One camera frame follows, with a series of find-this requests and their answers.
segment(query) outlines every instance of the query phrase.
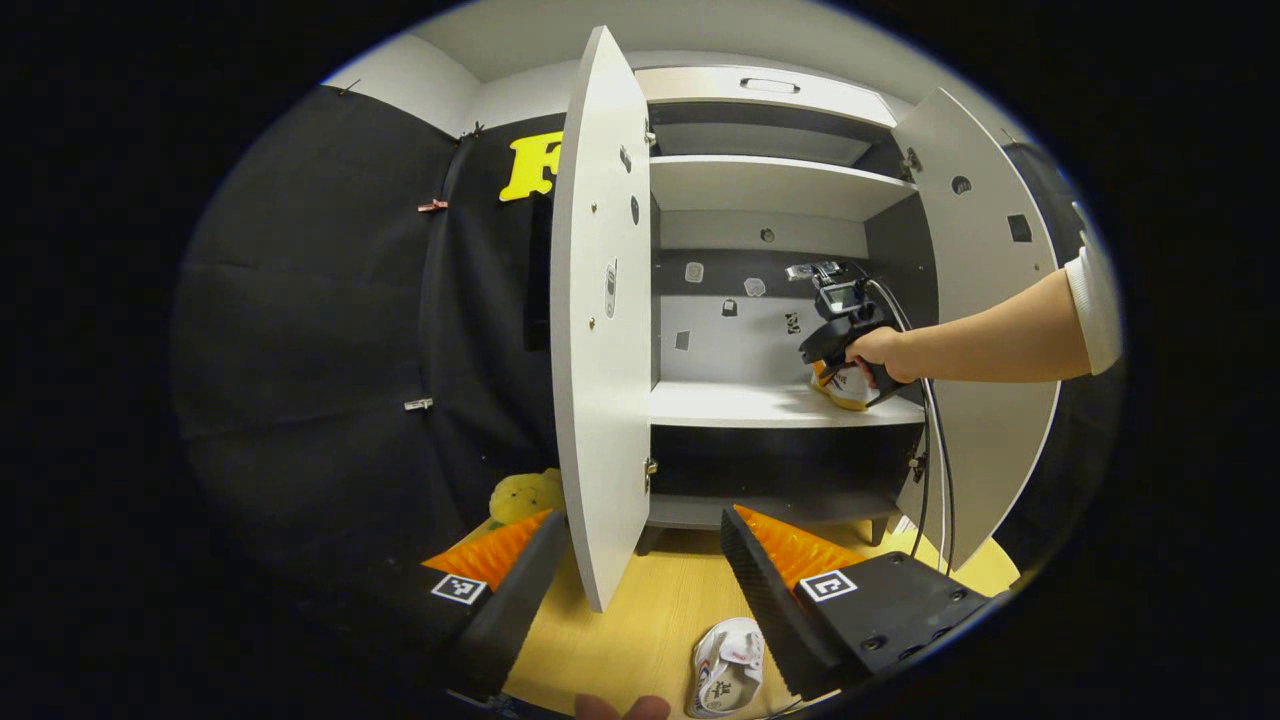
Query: white wall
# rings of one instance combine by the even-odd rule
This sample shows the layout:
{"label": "white wall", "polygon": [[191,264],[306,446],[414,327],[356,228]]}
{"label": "white wall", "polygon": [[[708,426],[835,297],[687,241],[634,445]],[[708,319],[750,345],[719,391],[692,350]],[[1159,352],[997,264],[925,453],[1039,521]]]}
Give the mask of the white wall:
{"label": "white wall", "polygon": [[347,87],[394,105],[452,136],[472,128],[467,119],[480,81],[466,68],[410,33],[396,36],[339,69],[321,85]]}

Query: wooden floor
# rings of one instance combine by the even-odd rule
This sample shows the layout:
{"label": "wooden floor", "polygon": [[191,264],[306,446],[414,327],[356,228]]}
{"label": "wooden floor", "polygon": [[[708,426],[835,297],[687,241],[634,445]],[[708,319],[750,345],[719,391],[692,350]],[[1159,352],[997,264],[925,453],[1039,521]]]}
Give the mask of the wooden floor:
{"label": "wooden floor", "polygon": [[[914,539],[914,533],[887,534],[879,547],[869,547],[869,521],[806,529],[869,556],[910,551]],[[932,566],[937,551],[923,541],[916,557]],[[1018,571],[988,539],[954,577],[992,596],[1007,589]],[[576,561],[567,552],[503,691],[571,716],[576,693],[598,694],[622,711],[639,696],[657,694],[671,702],[672,717],[684,717],[694,646],[716,623],[750,615],[721,553],[718,533],[667,532],[652,553],[631,559],[604,614],[588,607]],[[769,652],[764,680],[741,717],[763,717],[799,700],[787,692]]]}

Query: hand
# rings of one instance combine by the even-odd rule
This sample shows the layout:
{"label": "hand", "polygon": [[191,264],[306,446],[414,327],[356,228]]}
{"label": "hand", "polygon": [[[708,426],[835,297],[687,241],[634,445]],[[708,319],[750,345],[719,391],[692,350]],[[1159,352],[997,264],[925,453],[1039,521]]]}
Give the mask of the hand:
{"label": "hand", "polygon": [[658,696],[646,694],[631,706],[626,715],[602,697],[580,694],[573,698],[573,717],[576,720],[667,720],[671,716],[671,703]]}
{"label": "hand", "polygon": [[888,377],[900,383],[915,382],[915,375],[905,372],[897,360],[897,343],[901,338],[902,333],[893,328],[876,328],[845,348],[845,361],[852,363],[855,357],[861,357],[872,365],[884,365]]}

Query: cabinet leg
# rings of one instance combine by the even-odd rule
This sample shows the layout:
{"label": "cabinet leg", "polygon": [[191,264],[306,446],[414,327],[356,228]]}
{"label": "cabinet leg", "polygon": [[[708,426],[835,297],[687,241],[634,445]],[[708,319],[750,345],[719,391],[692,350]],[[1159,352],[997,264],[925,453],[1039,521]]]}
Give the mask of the cabinet leg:
{"label": "cabinet leg", "polygon": [[640,532],[640,541],[636,542],[636,555],[644,557],[658,544],[658,539],[667,528],[655,528],[653,525],[645,525],[644,530]]}
{"label": "cabinet leg", "polygon": [[872,520],[872,547],[878,547],[884,539],[884,530],[888,529],[888,518],[876,518]]}

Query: cabinet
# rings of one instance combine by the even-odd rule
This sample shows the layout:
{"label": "cabinet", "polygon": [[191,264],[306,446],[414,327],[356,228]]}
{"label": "cabinet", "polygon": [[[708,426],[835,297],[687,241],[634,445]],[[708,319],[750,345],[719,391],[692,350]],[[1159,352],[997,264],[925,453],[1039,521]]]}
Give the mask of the cabinet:
{"label": "cabinet", "polygon": [[[895,143],[881,172],[850,167]],[[905,471],[923,409],[897,396],[850,413],[810,389],[796,348],[822,320],[812,286],[783,279],[795,263],[868,259],[868,233],[893,232],[877,218],[902,208],[927,219],[940,319],[1056,268],[1021,178],[943,90],[899,122],[874,92],[824,78],[632,72],[595,28],[564,124],[550,272],[557,441],[593,610],[646,524],[714,529],[728,502],[797,523],[919,520]],[[1056,383],[986,389],[938,383],[957,562],[1016,500],[1056,401]],[[940,542],[933,521],[925,533]]]}

